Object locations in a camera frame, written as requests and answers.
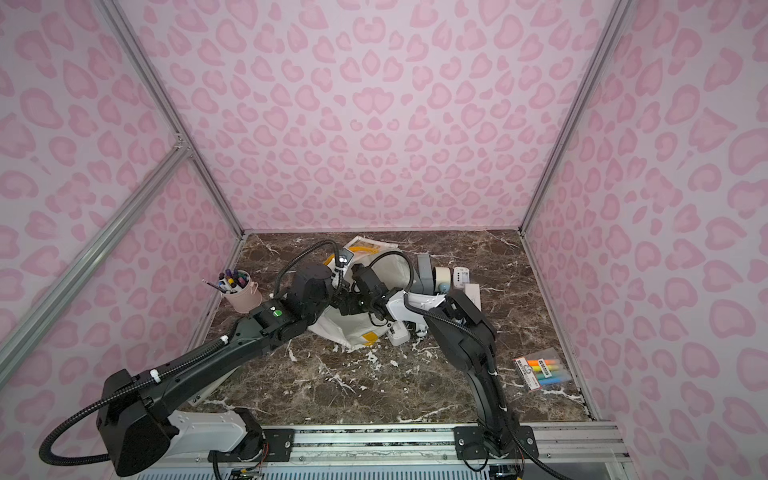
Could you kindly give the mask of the white canvas tote bag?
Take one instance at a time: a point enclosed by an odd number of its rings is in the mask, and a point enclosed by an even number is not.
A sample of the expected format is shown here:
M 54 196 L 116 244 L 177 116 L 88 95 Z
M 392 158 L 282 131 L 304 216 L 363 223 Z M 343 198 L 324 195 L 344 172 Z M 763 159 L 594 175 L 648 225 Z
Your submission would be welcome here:
M 356 283 L 352 272 L 353 267 L 367 267 L 381 254 L 398 249 L 395 243 L 362 236 L 348 242 L 340 250 L 346 267 L 340 298 L 320 315 L 309 330 L 350 350 L 371 346 L 382 339 L 387 339 L 394 346 L 408 342 L 410 332 L 405 323 L 390 316 L 384 301 L 374 305 L 366 296 L 370 289 Z

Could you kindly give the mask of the white square alarm clock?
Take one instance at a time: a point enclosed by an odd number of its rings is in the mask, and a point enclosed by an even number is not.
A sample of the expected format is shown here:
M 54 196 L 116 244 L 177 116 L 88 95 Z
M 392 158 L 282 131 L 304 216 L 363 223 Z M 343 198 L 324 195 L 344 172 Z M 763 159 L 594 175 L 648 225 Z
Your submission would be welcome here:
M 480 286 L 475 283 L 467 283 L 464 292 L 478 310 L 482 310 Z

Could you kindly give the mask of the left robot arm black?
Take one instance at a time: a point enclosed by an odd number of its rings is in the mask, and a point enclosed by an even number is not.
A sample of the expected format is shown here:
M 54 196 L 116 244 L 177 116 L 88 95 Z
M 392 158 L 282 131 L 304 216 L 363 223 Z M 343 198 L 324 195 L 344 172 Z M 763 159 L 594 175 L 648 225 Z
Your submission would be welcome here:
M 96 425 L 116 474 L 140 473 L 182 446 L 208 453 L 213 462 L 263 460 L 269 446 L 249 410 L 238 408 L 200 427 L 174 420 L 174 413 L 225 374 L 306 332 L 338 294 L 344 273 L 338 266 L 305 265 L 285 292 L 239 318 L 219 339 L 153 370 L 111 375 Z

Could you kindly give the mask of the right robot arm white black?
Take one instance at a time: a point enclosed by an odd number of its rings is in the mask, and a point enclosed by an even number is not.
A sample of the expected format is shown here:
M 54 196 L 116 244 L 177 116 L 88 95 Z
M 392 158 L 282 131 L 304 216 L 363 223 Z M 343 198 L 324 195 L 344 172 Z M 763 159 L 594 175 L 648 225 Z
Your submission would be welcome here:
M 395 320 L 391 304 L 400 296 L 403 308 L 423 318 L 448 362 L 467 378 L 476 405 L 482 441 L 490 456 L 503 458 L 514 449 L 517 421 L 508 410 L 495 360 L 496 330 L 484 313 L 461 290 L 451 290 L 435 306 L 413 298 L 415 275 L 404 285 L 389 286 L 370 266 L 351 267 L 346 282 L 331 305 L 343 315 L 369 314 Z

